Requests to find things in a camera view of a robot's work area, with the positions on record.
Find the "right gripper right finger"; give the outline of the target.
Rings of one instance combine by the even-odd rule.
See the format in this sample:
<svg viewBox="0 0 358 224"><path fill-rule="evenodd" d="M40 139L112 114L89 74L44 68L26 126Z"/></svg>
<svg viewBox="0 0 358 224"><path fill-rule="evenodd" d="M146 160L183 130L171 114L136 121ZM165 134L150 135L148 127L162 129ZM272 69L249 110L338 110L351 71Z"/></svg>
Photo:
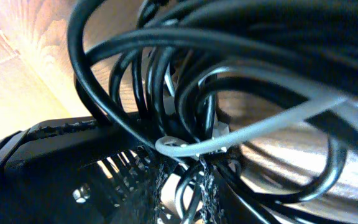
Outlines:
<svg viewBox="0 0 358 224"><path fill-rule="evenodd" d="M218 185L218 200L224 210L227 223L278 223L278 220L261 204L235 187L231 187L223 176L213 171Z"/></svg>

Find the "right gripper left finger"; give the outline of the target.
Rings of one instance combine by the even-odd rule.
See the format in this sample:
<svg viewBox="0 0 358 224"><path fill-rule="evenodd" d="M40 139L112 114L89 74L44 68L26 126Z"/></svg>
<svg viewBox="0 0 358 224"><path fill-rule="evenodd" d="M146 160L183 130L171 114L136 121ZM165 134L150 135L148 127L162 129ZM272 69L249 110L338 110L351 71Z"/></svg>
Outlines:
<svg viewBox="0 0 358 224"><path fill-rule="evenodd" d="M117 124L44 121L0 140L0 223L150 223L165 159Z"/></svg>

